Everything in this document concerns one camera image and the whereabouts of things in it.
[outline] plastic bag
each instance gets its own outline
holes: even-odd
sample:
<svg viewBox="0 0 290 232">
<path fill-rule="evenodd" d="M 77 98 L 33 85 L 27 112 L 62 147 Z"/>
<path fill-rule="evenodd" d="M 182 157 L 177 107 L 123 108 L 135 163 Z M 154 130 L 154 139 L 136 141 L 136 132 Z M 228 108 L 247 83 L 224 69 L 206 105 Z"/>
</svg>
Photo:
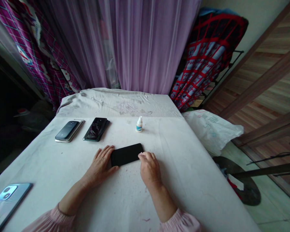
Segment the plastic bag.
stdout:
<svg viewBox="0 0 290 232">
<path fill-rule="evenodd" d="M 206 110 L 185 112 L 182 115 L 205 149 L 214 156 L 220 156 L 228 142 L 244 133 L 243 126 L 233 125 Z"/>
</svg>

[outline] white dropper bottle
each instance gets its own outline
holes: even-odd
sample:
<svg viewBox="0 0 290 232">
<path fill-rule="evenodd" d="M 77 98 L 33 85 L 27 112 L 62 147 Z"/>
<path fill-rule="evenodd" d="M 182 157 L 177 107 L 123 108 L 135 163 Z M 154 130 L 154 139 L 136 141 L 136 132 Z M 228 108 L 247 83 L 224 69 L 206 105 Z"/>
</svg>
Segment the white dropper bottle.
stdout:
<svg viewBox="0 0 290 232">
<path fill-rule="evenodd" d="M 142 116 L 140 116 L 140 117 L 139 117 L 139 120 L 138 120 L 138 122 L 137 122 L 137 124 L 136 124 L 136 129 L 135 129 L 135 131 L 136 131 L 136 132 L 142 132 L 142 131 L 143 131 L 143 129 L 142 129 L 142 125 L 143 125 Z"/>
</svg>

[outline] smartphone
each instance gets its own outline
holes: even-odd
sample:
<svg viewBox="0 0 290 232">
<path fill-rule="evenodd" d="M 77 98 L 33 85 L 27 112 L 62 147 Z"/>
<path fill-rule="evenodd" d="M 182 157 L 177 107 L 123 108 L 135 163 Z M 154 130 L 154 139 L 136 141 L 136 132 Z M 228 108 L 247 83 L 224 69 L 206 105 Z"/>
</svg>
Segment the smartphone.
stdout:
<svg viewBox="0 0 290 232">
<path fill-rule="evenodd" d="M 32 183 L 10 184 L 0 193 L 0 230 L 26 196 Z"/>
<path fill-rule="evenodd" d="M 59 133 L 56 135 L 56 140 L 66 140 L 72 132 L 75 130 L 75 128 L 78 126 L 80 122 L 78 121 L 69 121 L 62 129 L 59 131 Z"/>
<path fill-rule="evenodd" d="M 106 118 L 95 118 L 86 132 L 83 140 L 99 141 L 110 121 Z"/>
<path fill-rule="evenodd" d="M 79 124 L 74 128 L 73 132 L 69 135 L 69 137 L 65 140 L 57 140 L 55 139 L 55 142 L 71 142 L 74 138 L 74 136 L 77 134 L 77 132 L 79 131 L 80 127 L 83 125 L 85 120 L 81 120 L 81 119 L 74 119 L 77 120 L 79 122 Z"/>
<path fill-rule="evenodd" d="M 128 147 L 119 148 L 112 152 L 111 154 L 111 165 L 122 166 L 127 163 L 139 160 L 138 155 L 144 152 L 142 144 L 134 144 Z"/>
</svg>

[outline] pink sleeve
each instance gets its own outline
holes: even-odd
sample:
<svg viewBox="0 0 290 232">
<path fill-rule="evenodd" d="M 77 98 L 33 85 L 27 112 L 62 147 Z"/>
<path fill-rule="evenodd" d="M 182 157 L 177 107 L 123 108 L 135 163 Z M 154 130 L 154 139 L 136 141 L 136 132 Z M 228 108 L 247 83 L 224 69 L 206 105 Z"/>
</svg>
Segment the pink sleeve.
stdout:
<svg viewBox="0 0 290 232">
<path fill-rule="evenodd" d="M 75 216 L 67 216 L 63 214 L 58 205 L 45 214 L 41 215 L 37 220 L 28 225 L 23 232 L 29 231 L 50 231 L 61 232 L 70 231 L 72 228 L 73 220 Z"/>
<path fill-rule="evenodd" d="M 192 215 L 177 209 L 176 213 L 165 223 L 161 223 L 158 232 L 201 232 L 201 224 Z"/>
</svg>

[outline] stacked phones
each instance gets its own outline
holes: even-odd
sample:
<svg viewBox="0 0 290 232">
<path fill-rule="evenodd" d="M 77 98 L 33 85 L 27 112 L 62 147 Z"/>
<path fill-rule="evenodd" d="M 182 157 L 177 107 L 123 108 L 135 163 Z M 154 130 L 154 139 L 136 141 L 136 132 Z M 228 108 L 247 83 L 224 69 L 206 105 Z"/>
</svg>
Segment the stacked phones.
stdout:
<svg viewBox="0 0 290 232">
<path fill-rule="evenodd" d="M 69 121 L 55 136 L 56 142 L 71 142 L 76 132 L 79 130 L 84 120 L 75 119 Z"/>
<path fill-rule="evenodd" d="M 101 139 L 105 129 L 108 127 L 110 121 L 106 118 L 95 118 L 85 134 L 83 140 L 98 142 Z"/>
</svg>

